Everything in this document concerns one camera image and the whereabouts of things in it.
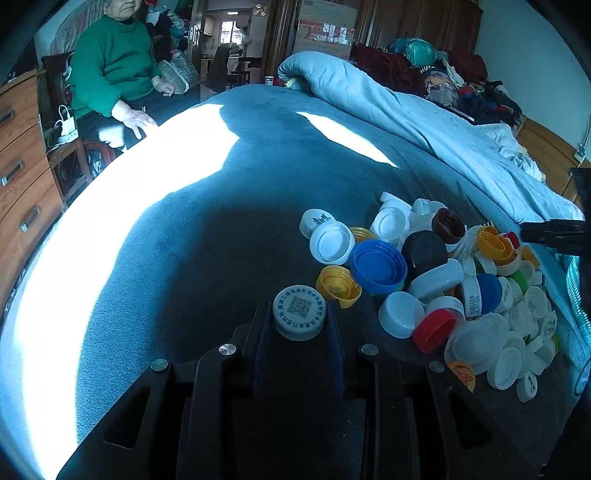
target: green sweater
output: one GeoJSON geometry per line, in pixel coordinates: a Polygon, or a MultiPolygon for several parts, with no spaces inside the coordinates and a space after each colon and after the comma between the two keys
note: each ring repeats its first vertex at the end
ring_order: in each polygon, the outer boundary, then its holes
{"type": "Polygon", "coordinates": [[[150,49],[143,23],[126,25],[105,16],[88,27],[72,56],[74,117],[91,111],[111,116],[118,100],[140,100],[152,93],[152,78],[161,72],[150,49]]]}

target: yellow bottle cap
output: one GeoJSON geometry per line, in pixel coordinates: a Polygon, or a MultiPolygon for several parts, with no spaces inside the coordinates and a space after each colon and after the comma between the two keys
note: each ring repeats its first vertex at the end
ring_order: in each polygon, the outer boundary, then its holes
{"type": "Polygon", "coordinates": [[[499,260],[500,258],[503,258],[506,245],[503,242],[502,237],[493,235],[482,229],[476,237],[476,247],[485,257],[492,260],[499,260]]]}
{"type": "Polygon", "coordinates": [[[356,244],[360,244],[361,242],[365,242],[366,240],[378,240],[376,234],[367,230],[366,228],[360,226],[352,226],[349,228],[349,230],[353,232],[356,244]]]}
{"type": "Polygon", "coordinates": [[[529,262],[532,262],[534,264],[534,267],[536,270],[539,269],[540,261],[534,255],[534,253],[531,250],[531,247],[529,247],[528,245],[524,245],[523,248],[521,249],[521,258],[523,260],[527,260],[529,262]]]}
{"type": "Polygon", "coordinates": [[[361,296],[361,287],[344,267],[329,265],[324,267],[316,280],[316,290],[326,300],[336,299],[341,308],[348,309],[361,296]]]}

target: wooden bed frame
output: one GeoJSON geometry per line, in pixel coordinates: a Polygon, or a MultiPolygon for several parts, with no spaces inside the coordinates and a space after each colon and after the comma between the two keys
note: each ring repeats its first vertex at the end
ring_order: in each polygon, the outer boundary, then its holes
{"type": "Polygon", "coordinates": [[[579,164],[574,157],[576,150],[572,145],[531,118],[527,118],[521,125],[517,141],[527,148],[530,157],[546,175],[548,187],[581,208],[570,169],[589,168],[591,162],[585,160],[579,164]]]}

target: plastic bottle cap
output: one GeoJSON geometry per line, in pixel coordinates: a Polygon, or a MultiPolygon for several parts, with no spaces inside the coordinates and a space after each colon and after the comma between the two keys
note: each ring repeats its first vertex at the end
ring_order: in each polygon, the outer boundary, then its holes
{"type": "Polygon", "coordinates": [[[487,231],[488,227],[483,228],[476,237],[476,247],[484,255],[492,260],[498,260],[503,257],[505,252],[505,243],[498,235],[493,235],[487,231]]]}
{"type": "Polygon", "coordinates": [[[353,250],[351,273],[369,294],[383,295],[402,288],[407,265],[392,245],[381,240],[367,240],[353,250]]]}
{"type": "Polygon", "coordinates": [[[503,236],[511,241],[513,248],[515,248],[516,250],[519,248],[519,237],[517,237],[517,234],[515,232],[503,233],[503,236]]]}
{"type": "Polygon", "coordinates": [[[530,401],[538,393],[538,379],[532,372],[527,372],[524,378],[517,381],[517,397],[525,403],[530,401]]]}
{"type": "Polygon", "coordinates": [[[446,245],[457,245],[466,234],[466,228],[461,218],[446,208],[437,211],[431,221],[431,229],[441,237],[446,245]]]}
{"type": "Polygon", "coordinates": [[[554,310],[550,310],[539,320],[538,325],[540,326],[540,335],[549,338],[554,335],[556,331],[556,322],[558,316],[554,310]]]}
{"type": "Polygon", "coordinates": [[[524,294],[527,291],[528,286],[527,286],[527,280],[524,277],[523,272],[521,270],[518,270],[515,273],[513,273],[513,275],[510,275],[510,276],[519,285],[519,289],[521,290],[521,294],[524,294]]]}
{"type": "Polygon", "coordinates": [[[509,388],[519,375],[521,354],[517,348],[503,348],[498,360],[486,372],[486,379],[497,390],[509,388]]]}
{"type": "Polygon", "coordinates": [[[471,393],[474,393],[476,388],[476,375],[472,367],[465,362],[451,362],[448,367],[453,374],[460,379],[460,381],[466,386],[471,393]]]}
{"type": "Polygon", "coordinates": [[[523,355],[523,365],[535,375],[541,375],[546,369],[544,361],[535,353],[531,353],[525,347],[525,354],[523,355]]]}
{"type": "Polygon", "coordinates": [[[544,275],[541,271],[536,270],[535,273],[531,276],[531,278],[527,281],[528,287],[536,287],[538,285],[542,285],[544,282],[544,275]]]}
{"type": "Polygon", "coordinates": [[[513,275],[516,271],[519,270],[519,266],[521,265],[521,256],[519,252],[517,252],[517,256],[507,265],[497,265],[496,266],[496,274],[501,277],[508,277],[513,275]]]}
{"type": "Polygon", "coordinates": [[[490,275],[496,275],[496,265],[493,260],[490,258],[485,257],[481,252],[476,252],[474,254],[475,260],[478,262],[476,264],[476,272],[480,270],[479,266],[482,267],[480,273],[488,273],[490,275]]]}
{"type": "Polygon", "coordinates": [[[444,309],[427,315],[413,331],[413,341],[422,353],[431,353],[450,336],[456,326],[455,317],[444,309]]]}
{"type": "Polygon", "coordinates": [[[459,285],[464,277],[462,264],[450,258],[445,265],[415,278],[410,284],[410,292],[418,299],[430,299],[459,285]]]}
{"type": "Polygon", "coordinates": [[[522,337],[529,335],[533,317],[527,305],[522,301],[511,309],[511,328],[522,337]]]}
{"type": "Polygon", "coordinates": [[[336,299],[342,309],[348,309],[361,296],[361,287],[344,267],[324,267],[316,279],[316,290],[326,300],[336,299]]]}
{"type": "Polygon", "coordinates": [[[462,282],[462,296],[466,318],[478,317],[482,312],[480,284],[476,277],[466,277],[462,282]]]}
{"type": "Polygon", "coordinates": [[[476,280],[480,285],[480,297],[482,299],[481,313],[484,315],[492,312],[499,306],[503,296],[503,287],[498,278],[488,273],[477,275],[476,280]]]}
{"type": "Polygon", "coordinates": [[[307,210],[304,212],[300,221],[300,232],[309,240],[319,225],[334,221],[335,217],[329,212],[318,209],[307,210]]]}
{"type": "Polygon", "coordinates": [[[436,202],[434,200],[431,200],[429,202],[429,207],[431,209],[431,213],[437,213],[442,208],[447,208],[447,206],[444,203],[436,202]]]}
{"type": "Polygon", "coordinates": [[[378,236],[370,230],[360,226],[352,226],[349,228],[351,233],[353,233],[353,237],[355,238],[355,243],[360,244],[361,242],[365,242],[366,240],[377,240],[378,236]]]}
{"type": "Polygon", "coordinates": [[[535,354],[544,361],[546,368],[548,368],[556,356],[556,344],[552,339],[546,340],[535,354]]]}
{"type": "Polygon", "coordinates": [[[397,208],[380,210],[369,228],[384,242],[397,246],[402,234],[409,229],[408,218],[397,208]]]}
{"type": "Polygon", "coordinates": [[[509,280],[507,280],[505,277],[499,277],[499,282],[501,282],[501,287],[503,289],[503,296],[501,298],[501,302],[499,303],[499,306],[497,308],[495,308],[495,312],[496,313],[503,313],[503,312],[506,312],[507,310],[513,308],[513,302],[514,302],[513,289],[511,288],[511,285],[509,285],[509,280]]]}
{"type": "Polygon", "coordinates": [[[305,285],[287,287],[273,301],[275,328],[285,338],[302,342],[320,333],[326,318],[326,302],[305,285]]]}
{"type": "Polygon", "coordinates": [[[513,305],[517,305],[523,299],[523,292],[519,284],[512,278],[507,278],[511,290],[513,291],[513,305]]]}
{"type": "Polygon", "coordinates": [[[341,222],[323,223],[310,237],[310,252],[324,265],[344,264],[349,259],[354,246],[353,233],[341,222]]]}
{"type": "Polygon", "coordinates": [[[384,210],[385,208],[396,208],[400,210],[406,218],[410,217],[411,206],[397,197],[386,200],[379,209],[384,210]]]}
{"type": "Polygon", "coordinates": [[[421,302],[403,291],[388,295],[378,310],[380,325],[396,338],[409,338],[424,318],[421,302]]]}
{"type": "Polygon", "coordinates": [[[531,262],[536,270],[540,267],[540,261],[534,255],[534,253],[531,250],[531,247],[529,245],[524,245],[521,248],[521,258],[523,258],[523,260],[527,260],[527,261],[531,262]]]}
{"type": "Polygon", "coordinates": [[[519,333],[513,331],[507,334],[507,340],[505,341],[504,347],[517,348],[519,350],[519,353],[521,353],[522,355],[523,352],[525,352],[525,342],[523,341],[523,338],[519,333]]]}
{"type": "Polygon", "coordinates": [[[539,287],[529,288],[523,295],[523,301],[535,319],[540,319],[548,313],[548,298],[539,287]]]}
{"type": "Polygon", "coordinates": [[[431,202],[426,199],[416,199],[413,203],[412,212],[418,216],[428,215],[431,213],[431,202]]]}
{"type": "Polygon", "coordinates": [[[438,309],[447,310],[456,319],[456,328],[466,322],[464,314],[464,305],[455,297],[437,297],[427,303],[425,307],[425,315],[429,315],[438,309]]]}
{"type": "Polygon", "coordinates": [[[401,253],[410,280],[447,263],[445,243],[436,233],[427,230],[411,233],[404,241],[401,253]]]}
{"type": "Polygon", "coordinates": [[[472,257],[466,257],[461,263],[467,277],[476,277],[476,264],[472,257]]]}
{"type": "Polygon", "coordinates": [[[525,349],[529,353],[536,353],[544,345],[544,339],[541,336],[537,336],[530,343],[525,346],[525,349]]]}
{"type": "Polygon", "coordinates": [[[480,375],[499,355],[501,332],[498,324],[489,320],[473,320],[459,326],[447,342],[444,353],[446,364],[460,360],[471,365],[475,375],[480,375]]]}

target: dark pants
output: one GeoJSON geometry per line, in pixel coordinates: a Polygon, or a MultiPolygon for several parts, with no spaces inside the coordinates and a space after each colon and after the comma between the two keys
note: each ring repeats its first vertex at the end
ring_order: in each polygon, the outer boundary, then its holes
{"type": "MultiPolygon", "coordinates": [[[[134,110],[142,110],[151,116],[157,124],[162,125],[169,118],[184,112],[187,108],[200,103],[199,87],[190,89],[184,95],[165,97],[160,92],[152,92],[146,98],[135,102],[126,102],[134,110]]],[[[86,140],[104,142],[112,148],[129,149],[140,142],[134,131],[124,124],[109,116],[91,112],[79,118],[77,121],[78,132],[86,140]]]]}

